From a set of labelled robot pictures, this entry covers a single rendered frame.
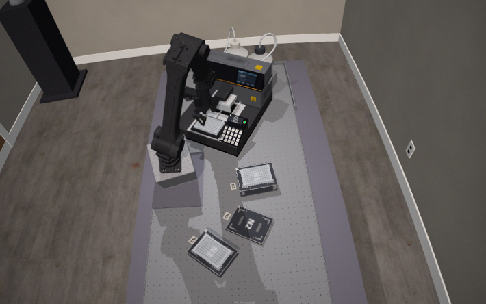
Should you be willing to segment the white plastic bottle with black cap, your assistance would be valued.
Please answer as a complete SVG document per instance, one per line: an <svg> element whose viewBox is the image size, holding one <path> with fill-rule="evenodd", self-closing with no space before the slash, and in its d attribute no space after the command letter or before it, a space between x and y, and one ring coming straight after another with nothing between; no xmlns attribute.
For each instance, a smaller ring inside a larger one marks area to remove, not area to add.
<svg viewBox="0 0 486 304"><path fill-rule="evenodd" d="M265 46L261 45L261 48L259 48L259 45L255 46L255 52L250 54L248 58L253 58L256 60L262 60L264 57L266 57L268 53L265 53ZM272 56L270 55L268 58L266 58L263 62L269 62L272 63Z"/></svg>

